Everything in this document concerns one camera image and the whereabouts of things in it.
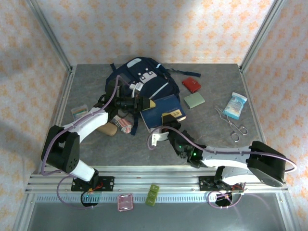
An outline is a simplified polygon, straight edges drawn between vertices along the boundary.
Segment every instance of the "yellow tag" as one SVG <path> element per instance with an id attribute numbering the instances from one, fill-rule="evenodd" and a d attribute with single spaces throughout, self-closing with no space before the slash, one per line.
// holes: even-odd
<path id="1" fill-rule="evenodd" d="M 179 117 L 179 116 L 182 115 L 182 112 L 181 112 L 180 109 L 177 109 L 177 110 L 175 110 L 175 111 L 173 111 L 173 112 L 162 113 L 162 117 L 164 117 L 164 116 L 166 116 L 166 115 L 172 115 L 173 117 L 177 118 L 177 117 Z"/>

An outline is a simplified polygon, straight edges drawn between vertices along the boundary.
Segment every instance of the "wall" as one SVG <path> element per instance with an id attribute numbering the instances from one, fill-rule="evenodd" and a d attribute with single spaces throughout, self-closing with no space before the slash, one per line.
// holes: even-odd
<path id="1" fill-rule="evenodd" d="M 65 69 L 25 0 L 1 1 L 0 41 L 0 230 L 12 230 Z"/>
<path id="2" fill-rule="evenodd" d="M 240 64 L 274 0 L 38 2 L 72 65 L 136 55 Z"/>
<path id="3" fill-rule="evenodd" d="M 303 230 L 308 227 L 308 4 L 290 0 L 245 77 L 267 143 L 295 161 L 286 175 Z"/>

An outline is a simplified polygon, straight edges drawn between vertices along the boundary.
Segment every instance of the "gray floor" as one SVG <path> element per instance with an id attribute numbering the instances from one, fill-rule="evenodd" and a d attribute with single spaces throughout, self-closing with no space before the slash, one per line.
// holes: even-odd
<path id="1" fill-rule="evenodd" d="M 77 210 L 61 203 L 36 203 L 29 231 L 284 231 L 274 193 L 246 194 L 235 208 L 203 203 L 135 204 L 118 212 L 114 203 Z"/>
<path id="2" fill-rule="evenodd" d="M 259 140 L 256 125 L 254 124 L 249 102 L 246 102 L 237 125 L 245 125 L 249 134 L 241 136 L 235 143 L 230 138 L 232 129 L 219 118 L 214 109 L 217 105 L 223 109 L 232 92 L 246 96 L 244 86 L 236 64 L 165 64 L 166 68 L 201 73 L 197 80 L 202 85 L 199 90 L 205 103 L 193 109 L 188 109 L 183 100 L 181 105 L 187 115 L 182 121 L 182 129 L 194 137 L 199 144 L 216 147 L 242 147 Z M 88 108 L 97 102 L 104 93 L 106 78 L 111 74 L 108 64 L 80 64 L 77 66 L 72 88 L 62 125 L 71 123 L 73 117 L 71 109 L 86 104 Z M 180 87 L 180 97 L 188 96 L 190 92 L 182 85 L 187 76 L 172 74 Z M 80 145 L 80 158 L 91 166 L 163 166 L 184 165 L 185 160 L 176 156 L 168 141 L 158 143 L 154 151 L 146 147 L 148 131 L 143 123 L 139 122 L 137 134 L 132 136 L 120 130 L 113 137 L 98 131 L 90 134 Z"/>

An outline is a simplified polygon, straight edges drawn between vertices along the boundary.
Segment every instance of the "scissors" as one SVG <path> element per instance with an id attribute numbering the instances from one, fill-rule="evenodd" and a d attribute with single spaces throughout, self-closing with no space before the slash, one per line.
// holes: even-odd
<path id="1" fill-rule="evenodd" d="M 223 113 L 223 111 L 221 111 L 219 108 L 217 107 L 214 107 L 216 109 L 216 111 L 218 112 L 220 118 L 224 121 L 226 121 L 230 127 L 232 128 L 233 132 L 231 132 L 230 136 L 231 138 L 233 139 L 234 142 L 238 142 L 240 141 L 240 136 L 237 134 L 238 132 L 240 134 L 242 134 L 243 136 L 247 135 L 248 134 L 248 130 L 247 128 L 244 126 L 244 125 L 240 125 L 239 127 L 237 127 L 234 123 L 232 123 L 230 120 L 229 120 L 229 117 L 227 115 L 225 115 Z"/>

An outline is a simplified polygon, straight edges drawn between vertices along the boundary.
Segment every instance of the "navy backpack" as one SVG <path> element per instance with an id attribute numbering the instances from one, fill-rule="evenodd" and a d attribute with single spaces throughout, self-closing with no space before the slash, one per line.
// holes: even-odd
<path id="1" fill-rule="evenodd" d="M 121 75 L 129 84 L 136 84 L 138 82 L 143 83 L 140 96 L 144 96 L 150 100 L 160 99 L 168 95 L 175 95 L 178 100 L 180 100 L 179 87 L 168 71 L 179 72 L 187 76 L 200 77 L 200 74 L 195 72 L 165 69 L 159 62 L 152 58 L 145 57 L 134 58 L 118 69 L 116 69 L 114 64 L 110 66 L 113 73 L 106 80 L 105 90 L 110 80 L 115 79 L 117 75 Z M 132 90 L 128 89 L 126 92 L 127 96 L 130 96 Z M 139 115 L 134 115 L 134 125 L 131 130 L 131 135 L 136 134 L 138 118 Z"/>

